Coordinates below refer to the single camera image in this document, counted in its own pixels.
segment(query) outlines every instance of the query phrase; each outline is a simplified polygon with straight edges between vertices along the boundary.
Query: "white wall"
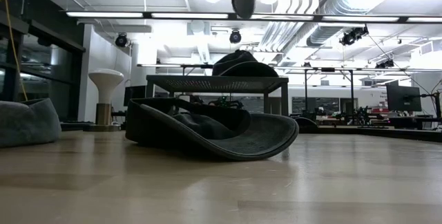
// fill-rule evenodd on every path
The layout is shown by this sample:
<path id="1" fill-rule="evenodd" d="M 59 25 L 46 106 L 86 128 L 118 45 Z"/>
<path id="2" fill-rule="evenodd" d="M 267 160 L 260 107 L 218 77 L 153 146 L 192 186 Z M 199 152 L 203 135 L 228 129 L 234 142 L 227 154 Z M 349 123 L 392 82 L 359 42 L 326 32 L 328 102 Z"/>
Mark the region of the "white wall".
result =
<path id="1" fill-rule="evenodd" d="M 113 69 L 123 73 L 124 80 L 113 93 L 112 105 L 115 111 L 123 111 L 125 81 L 130 77 L 131 57 L 98 35 L 93 26 L 85 25 L 84 44 L 81 65 L 81 84 L 79 99 L 79 121 L 95 121 L 95 109 L 98 102 L 98 90 L 89 79 L 88 73 L 97 68 Z"/>

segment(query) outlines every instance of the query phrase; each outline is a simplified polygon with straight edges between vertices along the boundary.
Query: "white pedestal lamp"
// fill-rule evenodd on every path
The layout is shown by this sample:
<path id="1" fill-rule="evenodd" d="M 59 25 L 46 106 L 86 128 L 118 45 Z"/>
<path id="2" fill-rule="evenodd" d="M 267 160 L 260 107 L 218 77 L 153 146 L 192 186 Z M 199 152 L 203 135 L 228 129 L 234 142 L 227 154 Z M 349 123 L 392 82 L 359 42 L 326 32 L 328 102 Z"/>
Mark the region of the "white pedestal lamp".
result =
<path id="1" fill-rule="evenodd" d="M 89 73 L 89 78 L 98 88 L 98 103 L 95 112 L 95 124 L 85 131 L 119 131 L 119 125 L 112 125 L 111 99 L 115 87 L 120 84 L 124 76 L 118 71 L 98 68 Z"/>

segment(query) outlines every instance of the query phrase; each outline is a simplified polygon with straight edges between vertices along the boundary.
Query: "computer monitor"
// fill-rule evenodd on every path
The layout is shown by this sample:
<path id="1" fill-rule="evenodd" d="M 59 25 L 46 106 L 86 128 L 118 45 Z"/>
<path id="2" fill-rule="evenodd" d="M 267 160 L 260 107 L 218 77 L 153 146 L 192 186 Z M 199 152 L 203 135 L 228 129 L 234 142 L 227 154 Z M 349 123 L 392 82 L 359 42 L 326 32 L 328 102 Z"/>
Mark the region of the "computer monitor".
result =
<path id="1" fill-rule="evenodd" d="M 146 97 L 146 86 L 130 86 L 124 91 L 124 106 L 127 106 L 130 99 L 140 99 Z"/>
<path id="2" fill-rule="evenodd" d="M 390 111 L 422 111 L 418 87 L 388 86 L 387 100 Z"/>

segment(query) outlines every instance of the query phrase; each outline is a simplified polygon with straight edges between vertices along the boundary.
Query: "gray bean bag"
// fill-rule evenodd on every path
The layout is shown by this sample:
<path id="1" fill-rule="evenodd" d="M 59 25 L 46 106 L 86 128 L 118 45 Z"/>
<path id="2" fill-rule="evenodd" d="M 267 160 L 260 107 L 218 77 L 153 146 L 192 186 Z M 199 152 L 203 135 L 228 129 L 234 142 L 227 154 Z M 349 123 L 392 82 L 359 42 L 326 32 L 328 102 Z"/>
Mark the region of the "gray bean bag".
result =
<path id="1" fill-rule="evenodd" d="M 0 101 L 0 148 L 56 141 L 60 121 L 49 99 Z"/>
<path id="2" fill-rule="evenodd" d="M 189 112 L 175 114 L 175 108 Z M 285 116 L 175 98 L 132 99 L 126 121 L 126 138 L 140 145 L 237 161 L 272 157 L 289 147 L 299 132 L 296 121 Z"/>

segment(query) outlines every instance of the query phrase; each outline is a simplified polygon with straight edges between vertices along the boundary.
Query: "table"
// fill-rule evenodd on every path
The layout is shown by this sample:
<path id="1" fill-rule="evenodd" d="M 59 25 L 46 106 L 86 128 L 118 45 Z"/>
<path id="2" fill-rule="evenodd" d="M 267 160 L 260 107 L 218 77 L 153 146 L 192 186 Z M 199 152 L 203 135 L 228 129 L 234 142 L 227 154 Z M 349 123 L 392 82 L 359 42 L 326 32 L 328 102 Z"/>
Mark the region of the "table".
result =
<path id="1" fill-rule="evenodd" d="M 154 97 L 155 85 L 169 92 L 184 93 L 259 93 L 264 95 L 264 112 L 271 113 L 269 94 L 281 88 L 280 114 L 289 115 L 289 78 L 147 75 L 146 97 Z"/>

